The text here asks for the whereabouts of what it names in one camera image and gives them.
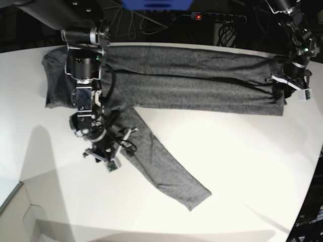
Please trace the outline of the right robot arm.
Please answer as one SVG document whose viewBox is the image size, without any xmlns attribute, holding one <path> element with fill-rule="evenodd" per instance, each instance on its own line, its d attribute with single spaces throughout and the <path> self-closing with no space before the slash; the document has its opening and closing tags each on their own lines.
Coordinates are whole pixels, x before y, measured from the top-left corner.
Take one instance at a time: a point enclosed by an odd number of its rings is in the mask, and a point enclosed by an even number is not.
<svg viewBox="0 0 323 242">
<path fill-rule="evenodd" d="M 116 74 L 112 76 L 107 95 L 102 93 L 101 78 L 105 49 L 109 43 L 109 25 L 102 11 L 93 2 L 84 1 L 13 1 L 13 5 L 52 29 L 61 32 L 67 44 L 65 74 L 76 81 L 77 112 L 70 117 L 74 134 L 92 143 L 84 156 L 92 155 L 99 161 L 108 161 L 114 140 L 108 137 L 104 108 L 112 96 Z"/>
</svg>

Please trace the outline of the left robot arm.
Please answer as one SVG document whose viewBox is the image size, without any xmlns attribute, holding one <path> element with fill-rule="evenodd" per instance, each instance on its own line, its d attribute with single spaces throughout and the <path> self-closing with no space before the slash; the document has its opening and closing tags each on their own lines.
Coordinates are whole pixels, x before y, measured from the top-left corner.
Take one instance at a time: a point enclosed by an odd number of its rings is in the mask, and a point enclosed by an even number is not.
<svg viewBox="0 0 323 242">
<path fill-rule="evenodd" d="M 280 25 L 292 41 L 290 56 L 283 61 L 280 71 L 271 78 L 297 91 L 308 90 L 311 72 L 307 69 L 310 59 L 319 53 L 319 46 L 310 31 L 300 1 L 267 1 L 273 14 L 284 14 Z"/>
</svg>

